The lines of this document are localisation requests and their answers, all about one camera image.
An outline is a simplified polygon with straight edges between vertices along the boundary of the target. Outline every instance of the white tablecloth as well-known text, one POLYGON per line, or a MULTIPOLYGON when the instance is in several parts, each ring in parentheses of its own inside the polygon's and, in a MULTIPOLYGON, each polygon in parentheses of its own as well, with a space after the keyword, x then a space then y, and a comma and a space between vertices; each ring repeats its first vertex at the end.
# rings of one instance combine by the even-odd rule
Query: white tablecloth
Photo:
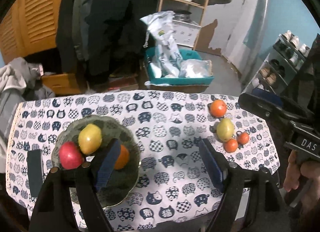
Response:
MULTIPOLYGON (((221 194, 211 184, 197 147, 208 138, 228 161, 242 168, 271 173, 279 160, 266 122, 240 109, 237 97, 160 91, 126 91, 28 101, 18 106, 9 138, 6 167, 8 194, 30 211, 27 151, 41 149, 45 176, 52 167, 56 138, 70 122, 89 114, 114 117, 132 131, 141 150, 141 176, 121 204, 105 209, 114 230, 152 228, 167 220, 183 222, 215 210, 221 194), (226 153, 212 133, 219 121, 207 104, 222 99, 237 131, 250 142, 226 153)), ((73 204, 76 221, 86 227, 80 206, 73 204)))

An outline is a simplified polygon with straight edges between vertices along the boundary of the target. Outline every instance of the gray floor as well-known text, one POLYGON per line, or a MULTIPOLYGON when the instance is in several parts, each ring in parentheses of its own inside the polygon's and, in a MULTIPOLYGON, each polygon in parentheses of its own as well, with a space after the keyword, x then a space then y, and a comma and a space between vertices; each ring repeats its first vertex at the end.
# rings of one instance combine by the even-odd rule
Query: gray floor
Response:
POLYGON ((214 80, 204 91, 207 94, 224 94, 239 96, 241 94, 241 84, 238 74, 232 69, 231 65, 217 55, 199 52, 203 60, 212 61, 212 71, 214 80))

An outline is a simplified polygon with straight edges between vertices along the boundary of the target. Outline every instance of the tangerine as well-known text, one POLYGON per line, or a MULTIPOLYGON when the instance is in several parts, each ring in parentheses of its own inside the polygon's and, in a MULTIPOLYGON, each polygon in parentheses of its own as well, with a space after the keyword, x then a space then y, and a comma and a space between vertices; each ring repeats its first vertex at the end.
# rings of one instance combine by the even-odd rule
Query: tangerine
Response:
POLYGON ((124 168, 124 166, 127 165, 128 161, 129 161, 129 151, 125 146, 121 145, 120 155, 119 155, 118 159, 116 160, 114 169, 120 170, 120 169, 124 168))
POLYGON ((238 142, 236 139, 230 139, 224 143, 224 150, 228 153, 235 152, 238 148, 238 142))
POLYGON ((237 141, 238 143, 244 145, 246 143, 248 143, 250 140, 250 136, 244 132, 244 133, 241 133, 238 137, 237 137, 237 141))
POLYGON ((227 111, 227 105, 222 100, 214 100, 210 105, 210 113, 215 117, 222 117, 227 111))

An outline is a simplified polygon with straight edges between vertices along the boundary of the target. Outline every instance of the louvered door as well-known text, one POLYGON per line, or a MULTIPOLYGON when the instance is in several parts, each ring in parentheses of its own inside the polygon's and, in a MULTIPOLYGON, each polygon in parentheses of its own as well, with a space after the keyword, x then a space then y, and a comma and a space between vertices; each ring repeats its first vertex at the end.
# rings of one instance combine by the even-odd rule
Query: louvered door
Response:
POLYGON ((21 35, 27 54, 56 47, 61 0, 18 0, 21 35))
POLYGON ((6 64, 15 57, 26 55, 20 34, 18 5, 16 2, 0 24, 0 50, 6 64))

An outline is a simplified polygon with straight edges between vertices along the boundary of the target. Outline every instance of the fruit bowl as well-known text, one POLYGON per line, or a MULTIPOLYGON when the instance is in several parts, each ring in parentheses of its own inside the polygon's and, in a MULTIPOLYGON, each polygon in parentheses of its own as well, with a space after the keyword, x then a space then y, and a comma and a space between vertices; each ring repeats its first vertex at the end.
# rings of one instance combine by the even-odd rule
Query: fruit bowl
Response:
MULTIPOLYGON (((140 150, 134 142, 133 135, 129 129, 122 126, 117 120, 108 116, 90 115, 72 122, 65 131, 59 134, 55 148, 53 149, 51 160, 52 165, 64 169, 59 159, 59 149, 67 141, 78 144, 78 136, 82 129, 89 123, 101 128, 102 143, 100 148, 87 156, 94 156, 101 148, 108 145, 112 138, 119 139, 130 153, 130 160, 121 170, 113 170, 105 188, 97 193, 101 206, 112 207, 120 204, 136 185, 139 178, 140 150)), ((75 188, 70 188, 72 202, 79 204, 75 188)))

